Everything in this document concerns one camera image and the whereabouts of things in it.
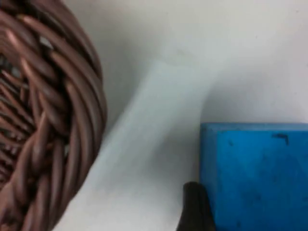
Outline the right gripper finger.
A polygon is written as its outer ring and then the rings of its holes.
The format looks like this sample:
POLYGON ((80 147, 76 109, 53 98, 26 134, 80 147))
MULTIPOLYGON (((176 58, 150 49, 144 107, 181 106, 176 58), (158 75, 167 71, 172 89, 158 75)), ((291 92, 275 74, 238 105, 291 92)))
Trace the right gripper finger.
POLYGON ((205 187, 198 182, 183 185, 183 208, 177 231, 215 231, 205 187))

